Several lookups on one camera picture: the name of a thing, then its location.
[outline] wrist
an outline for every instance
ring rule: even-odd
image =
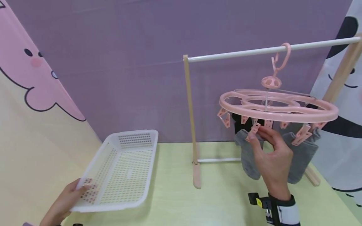
[[[61,225],[63,217],[58,214],[46,213],[39,226],[58,226]]]
[[[288,189],[287,183],[285,184],[270,184],[267,185],[269,194],[274,198],[281,201],[289,201],[291,199],[291,194]]]

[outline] pink sock drying hanger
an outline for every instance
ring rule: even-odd
[[[266,90],[240,89],[224,93],[220,96],[219,104],[221,109],[218,117],[227,128],[230,127],[230,112],[241,115],[242,124],[245,124],[247,119],[252,117],[253,127],[249,134],[258,131],[260,126],[257,123],[258,119],[264,119],[264,126],[269,128],[272,127],[273,121],[280,121],[281,128],[286,128],[290,122],[305,123],[296,133],[296,138],[292,142],[293,145],[299,145],[312,135],[311,128],[321,129],[327,122],[335,120],[338,117],[338,108],[327,101],[316,99],[307,94],[283,90],[278,92],[269,91],[271,89],[276,90],[282,85],[277,73],[286,66],[291,53],[289,43],[283,43],[282,46],[287,48],[287,54],[282,65],[279,68],[275,65],[279,59],[279,53],[277,52],[275,57],[271,58],[274,74],[261,80],[261,84]],[[230,97],[240,98],[241,105],[228,103]],[[255,104],[251,101],[261,101],[261,104]],[[287,106],[272,106],[273,102],[284,103]],[[307,108],[308,104],[316,105],[319,108]]]

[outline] pink cartoon wall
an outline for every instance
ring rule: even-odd
[[[1,225],[39,225],[100,146],[45,58],[0,0]]]
[[[27,90],[24,100],[34,111],[48,111],[57,105],[69,116],[85,121],[6,1],[0,4],[1,72]]]

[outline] white horizontal bar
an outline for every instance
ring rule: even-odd
[[[342,39],[334,39],[334,40],[320,41],[320,42],[295,44],[295,45],[291,45],[291,49],[292,50],[302,50],[302,49],[309,49],[309,48],[350,44],[350,43],[359,42],[360,39],[361,39],[360,37],[353,37],[353,38],[342,38]],[[188,60],[190,63],[193,63],[193,62],[208,61],[208,60],[227,59],[227,58],[240,57],[240,56],[270,54],[270,53],[282,52],[282,51],[286,51],[285,46],[269,47],[269,48],[262,48],[262,49],[256,49],[256,50],[244,50],[244,51],[238,51],[238,52],[228,52],[228,53],[224,53],[224,54],[213,54],[213,55],[206,55],[206,56],[194,56],[194,57],[189,57]]]
[[[198,162],[240,162],[241,158],[211,158],[211,159],[198,159]]]

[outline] light green table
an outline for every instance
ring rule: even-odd
[[[200,143],[202,158],[240,157],[234,142]],[[136,208],[103,213],[72,213],[64,225],[268,225],[265,212],[249,204],[247,193],[267,195],[263,180],[248,178],[241,163],[203,163],[201,190],[192,184],[190,143],[159,144],[152,183],[145,203]],[[321,178],[313,187],[308,179],[290,185],[302,225],[360,225],[342,200]]]

